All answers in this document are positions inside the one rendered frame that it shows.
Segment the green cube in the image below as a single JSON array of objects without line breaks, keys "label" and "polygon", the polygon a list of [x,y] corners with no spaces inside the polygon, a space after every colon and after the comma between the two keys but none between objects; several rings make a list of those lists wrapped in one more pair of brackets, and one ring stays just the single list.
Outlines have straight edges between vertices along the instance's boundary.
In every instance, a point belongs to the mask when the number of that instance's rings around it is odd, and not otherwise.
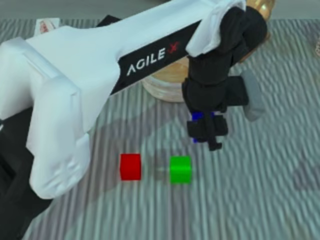
[{"label": "green cube", "polygon": [[170,159],[170,181],[172,184],[189,184],[192,168],[190,156],[172,156]]}]

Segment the red x logo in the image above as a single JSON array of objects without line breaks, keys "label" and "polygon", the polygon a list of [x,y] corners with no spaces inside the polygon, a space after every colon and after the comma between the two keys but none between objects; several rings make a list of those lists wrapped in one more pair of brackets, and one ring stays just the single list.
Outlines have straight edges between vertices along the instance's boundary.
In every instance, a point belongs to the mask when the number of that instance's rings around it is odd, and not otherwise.
[{"label": "red x logo", "polygon": [[178,50],[178,44],[179,44],[179,42],[178,41],[176,41],[175,43],[170,43],[170,49],[168,49],[168,53],[170,53],[170,54],[172,54],[172,53],[174,53],[175,51],[177,51]]}]

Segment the red cube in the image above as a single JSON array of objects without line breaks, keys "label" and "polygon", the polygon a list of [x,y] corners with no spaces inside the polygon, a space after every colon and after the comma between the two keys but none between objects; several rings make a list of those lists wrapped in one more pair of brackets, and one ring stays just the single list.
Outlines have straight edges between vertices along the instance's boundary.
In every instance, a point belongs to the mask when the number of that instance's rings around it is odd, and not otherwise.
[{"label": "red cube", "polygon": [[138,153],[120,155],[120,176],[122,181],[141,180],[141,156]]}]

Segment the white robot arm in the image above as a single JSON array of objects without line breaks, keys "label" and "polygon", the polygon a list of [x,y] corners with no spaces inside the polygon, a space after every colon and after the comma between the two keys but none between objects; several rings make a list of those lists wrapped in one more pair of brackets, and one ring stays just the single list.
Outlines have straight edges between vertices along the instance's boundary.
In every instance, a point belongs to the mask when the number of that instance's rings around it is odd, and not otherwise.
[{"label": "white robot arm", "polygon": [[[90,163],[87,132],[108,97],[141,79],[142,72],[151,74],[168,65],[166,55],[177,44],[192,57],[216,48],[221,19],[232,7],[245,10],[246,1],[172,0],[109,26],[63,26],[4,42],[0,119],[33,106],[26,147],[34,156],[34,192],[54,199],[74,187]],[[190,38],[175,40],[175,33],[186,32],[192,33]],[[167,36],[172,39],[162,40]],[[135,61],[126,59],[129,55]]]}]

